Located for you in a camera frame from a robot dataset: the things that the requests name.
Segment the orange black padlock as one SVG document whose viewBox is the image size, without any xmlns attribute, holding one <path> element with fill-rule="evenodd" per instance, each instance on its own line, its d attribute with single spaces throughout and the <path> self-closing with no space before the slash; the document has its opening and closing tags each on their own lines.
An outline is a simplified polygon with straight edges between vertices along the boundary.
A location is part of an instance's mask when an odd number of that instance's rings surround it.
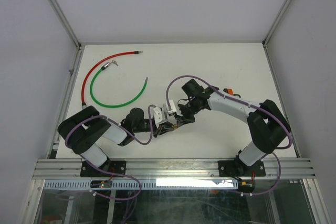
<svg viewBox="0 0 336 224">
<path fill-rule="evenodd" d="M 227 94 L 233 95 L 233 96 L 237 96 L 237 97 L 241 97 L 239 94 L 235 93 L 232 89 L 230 88 L 224 88 L 223 91 Z"/>
</svg>

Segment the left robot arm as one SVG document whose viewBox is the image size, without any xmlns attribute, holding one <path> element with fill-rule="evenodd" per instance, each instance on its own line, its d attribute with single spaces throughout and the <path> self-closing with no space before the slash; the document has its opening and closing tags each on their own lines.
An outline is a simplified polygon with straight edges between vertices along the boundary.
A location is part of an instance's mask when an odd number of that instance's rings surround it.
<svg viewBox="0 0 336 224">
<path fill-rule="evenodd" d="M 124 147 L 135 140 L 137 133 L 149 132 L 147 142 L 137 140 L 141 145 L 148 145 L 154 137 L 177 128 L 168 121 L 168 114 L 162 108 L 151 105 L 148 112 L 153 114 L 146 118 L 141 108 L 133 108 L 117 123 L 89 106 L 61 122 L 57 132 L 64 139 L 65 146 L 82 158 L 82 177 L 120 177 L 124 174 L 121 165 L 112 161 L 97 141 L 104 137 Z"/>
</svg>

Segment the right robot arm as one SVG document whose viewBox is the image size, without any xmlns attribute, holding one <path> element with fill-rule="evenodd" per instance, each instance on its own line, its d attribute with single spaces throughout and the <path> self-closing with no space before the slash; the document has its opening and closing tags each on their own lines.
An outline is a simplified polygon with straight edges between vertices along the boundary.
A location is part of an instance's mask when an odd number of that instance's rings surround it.
<svg viewBox="0 0 336 224">
<path fill-rule="evenodd" d="M 292 145 L 290 125 L 272 100 L 252 103 L 230 89 L 203 88 L 195 79 L 184 84 L 182 90 L 187 103 L 178 105 L 181 115 L 175 118 L 179 125 L 195 122 L 195 115 L 205 109 L 225 113 L 248 125 L 251 142 L 233 160 L 218 162 L 220 176 L 264 176 L 262 158 L 280 149 L 286 138 L 287 147 Z"/>
</svg>

